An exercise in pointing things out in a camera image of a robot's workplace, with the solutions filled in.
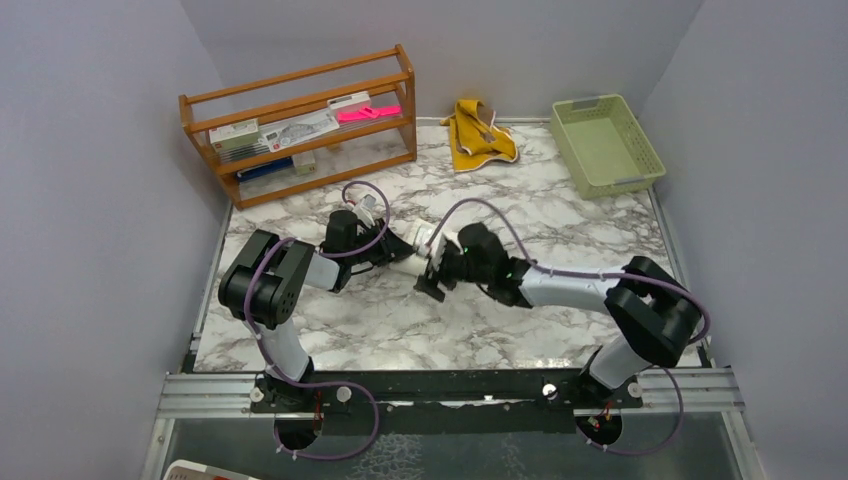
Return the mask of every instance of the white wall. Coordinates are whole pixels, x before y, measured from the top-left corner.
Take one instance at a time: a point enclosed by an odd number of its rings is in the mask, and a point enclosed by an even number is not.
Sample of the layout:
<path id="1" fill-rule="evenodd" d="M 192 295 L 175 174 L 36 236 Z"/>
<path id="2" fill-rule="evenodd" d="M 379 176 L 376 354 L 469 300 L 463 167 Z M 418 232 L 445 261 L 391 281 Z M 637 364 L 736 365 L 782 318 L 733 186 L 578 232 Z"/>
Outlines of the white wall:
<path id="1" fill-rule="evenodd" d="M 845 478 L 848 2 L 705 0 L 640 118 L 771 478 Z"/>
<path id="2" fill-rule="evenodd" d="M 177 95 L 220 80 L 176 0 L 0 15 L 2 478 L 137 478 L 225 202 Z"/>
<path id="3" fill-rule="evenodd" d="M 444 115 L 457 98 L 472 94 L 488 99 L 500 115 L 549 117 L 554 101 L 609 92 L 622 93 L 638 112 L 701 0 L 182 3 L 228 86 L 401 43 L 415 66 L 419 115 Z M 372 73 L 387 72 L 375 67 Z M 352 78 L 246 94 L 236 106 Z"/>

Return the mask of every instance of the wooden shelf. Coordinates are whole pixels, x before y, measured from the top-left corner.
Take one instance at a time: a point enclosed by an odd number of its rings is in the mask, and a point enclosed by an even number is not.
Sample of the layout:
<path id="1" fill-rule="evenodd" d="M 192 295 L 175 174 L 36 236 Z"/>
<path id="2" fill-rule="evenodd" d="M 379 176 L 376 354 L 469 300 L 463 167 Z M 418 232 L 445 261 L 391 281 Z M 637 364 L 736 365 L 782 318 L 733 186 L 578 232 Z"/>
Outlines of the wooden shelf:
<path id="1" fill-rule="evenodd" d="M 390 57 L 396 58 L 400 67 L 399 73 L 373 78 L 271 105 L 250 108 L 208 120 L 195 121 L 194 119 L 192 105 L 198 103 L 238 95 L 251 90 L 279 85 L 292 80 L 341 70 L 355 65 L 361 65 L 363 63 Z M 337 130 L 307 142 L 293 145 L 289 148 L 280 150 L 279 152 L 263 153 L 237 161 L 222 162 L 218 154 L 209 146 L 207 132 L 211 128 L 230 125 L 232 123 L 254 118 L 258 119 L 260 125 L 265 125 L 324 109 L 327 107 L 327 100 L 362 91 L 367 91 L 371 97 L 394 94 L 401 106 L 403 112 L 402 115 L 343 125 Z M 258 205 L 287 195 L 327 185 L 329 183 L 346 180 L 357 175 L 373 172 L 402 162 L 415 161 L 418 154 L 415 132 L 415 72 L 401 45 L 395 45 L 395 48 L 393 49 L 372 53 L 370 55 L 363 55 L 361 57 L 351 58 L 321 67 L 314 67 L 299 72 L 288 73 L 192 97 L 180 95 L 179 107 L 183 131 L 188 136 L 192 145 L 194 145 L 198 154 L 202 157 L 204 163 L 206 163 L 209 169 L 212 170 L 218 178 L 221 187 L 227 193 L 227 196 L 230 197 L 233 205 L 235 205 L 238 209 Z M 394 129 L 397 129 L 399 132 L 403 145 L 406 147 L 406 152 L 400 153 L 399 155 L 386 160 L 370 161 L 364 159 L 360 162 L 362 163 L 361 165 L 349 169 L 334 168 L 331 165 L 316 165 L 316 173 L 309 174 L 308 179 L 302 179 L 302 181 L 297 182 L 296 184 L 292 182 L 282 182 L 280 184 L 281 188 L 278 190 L 266 192 L 262 195 L 250 198 L 242 198 L 242 191 L 235 179 L 236 172 L 240 170 L 263 165 L 290 155 L 333 146 L 359 137 L 364 137 L 366 135 L 374 135 Z M 322 161 L 327 162 L 332 160 L 324 159 Z"/>

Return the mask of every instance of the white marble countertop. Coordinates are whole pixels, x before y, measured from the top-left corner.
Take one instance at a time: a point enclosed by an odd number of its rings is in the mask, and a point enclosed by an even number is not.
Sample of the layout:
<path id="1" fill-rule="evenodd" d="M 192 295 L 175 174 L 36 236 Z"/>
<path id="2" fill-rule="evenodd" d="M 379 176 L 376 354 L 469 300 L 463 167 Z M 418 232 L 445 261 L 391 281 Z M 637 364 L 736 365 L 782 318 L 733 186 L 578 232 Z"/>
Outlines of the white marble countertop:
<path id="1" fill-rule="evenodd" d="M 516 126 L 512 132 L 521 152 L 516 164 L 489 164 L 455 175 L 447 129 L 419 127 L 417 162 L 361 179 L 385 192 L 391 202 L 390 227 L 401 236 L 417 217 L 437 223 L 456 201 L 482 197 L 506 213 L 530 253 L 542 263 L 614 266 L 625 264 L 633 255 L 645 255 L 671 271 L 647 192 L 581 200 L 546 125 Z M 386 145 L 386 149 L 396 148 L 392 142 Z M 362 154 L 380 151 L 381 147 L 372 145 Z M 342 185 L 233 211 L 196 371 L 263 368 L 247 328 L 218 303 L 218 281 L 256 228 L 320 243 L 327 216 L 340 205 Z M 352 193 L 362 195 L 365 190 Z M 463 206 L 449 226 L 458 229 L 481 220 L 516 254 L 512 238 L 485 207 Z M 304 288 L 292 318 L 316 368 L 580 367 L 618 333 L 609 316 L 563 307 L 509 308 L 474 285 L 459 285 L 440 304 L 414 291 L 414 282 L 411 276 L 375 269 L 353 277 L 338 294 Z M 694 349 L 687 350 L 680 365 L 700 365 Z"/>

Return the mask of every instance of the yellow towel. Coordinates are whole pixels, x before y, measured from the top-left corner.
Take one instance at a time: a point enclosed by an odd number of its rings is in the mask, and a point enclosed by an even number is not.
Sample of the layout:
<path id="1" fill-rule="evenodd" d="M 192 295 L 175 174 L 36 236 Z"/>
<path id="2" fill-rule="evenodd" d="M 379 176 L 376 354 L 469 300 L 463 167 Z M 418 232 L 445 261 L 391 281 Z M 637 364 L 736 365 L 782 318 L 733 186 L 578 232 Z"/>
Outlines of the yellow towel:
<path id="1" fill-rule="evenodd" d="M 460 99 L 454 114 L 442 120 L 450 129 L 451 155 L 456 172 L 470 172 L 490 160 L 515 162 L 518 149 L 504 128 L 495 126 L 495 111 L 479 100 Z"/>

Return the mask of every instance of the laundry basket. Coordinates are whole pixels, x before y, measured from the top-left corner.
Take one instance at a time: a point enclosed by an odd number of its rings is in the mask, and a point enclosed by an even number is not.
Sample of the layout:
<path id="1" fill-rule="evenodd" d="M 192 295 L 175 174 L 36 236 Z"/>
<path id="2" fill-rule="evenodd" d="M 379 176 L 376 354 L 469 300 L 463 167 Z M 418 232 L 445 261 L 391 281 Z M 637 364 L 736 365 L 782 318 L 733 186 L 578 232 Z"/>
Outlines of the laundry basket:
<path id="1" fill-rule="evenodd" d="M 644 190 L 665 175 L 621 95 L 554 103 L 551 133 L 583 199 Z"/>

